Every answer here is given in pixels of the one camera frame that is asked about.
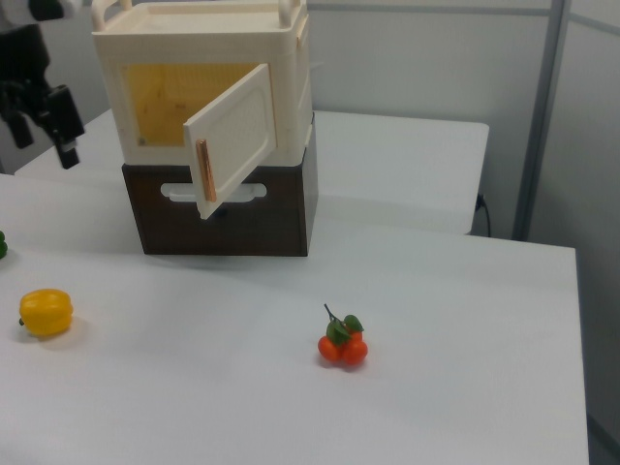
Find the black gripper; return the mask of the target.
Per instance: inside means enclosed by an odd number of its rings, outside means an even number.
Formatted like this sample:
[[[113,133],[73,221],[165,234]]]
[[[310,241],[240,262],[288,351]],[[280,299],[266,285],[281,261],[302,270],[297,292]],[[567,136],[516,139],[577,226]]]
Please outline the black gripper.
[[[79,163],[77,138],[84,128],[68,86],[50,89],[45,72],[47,47],[39,25],[18,26],[1,33],[1,117],[19,149],[34,143],[27,116],[46,105],[49,135],[63,169]]]

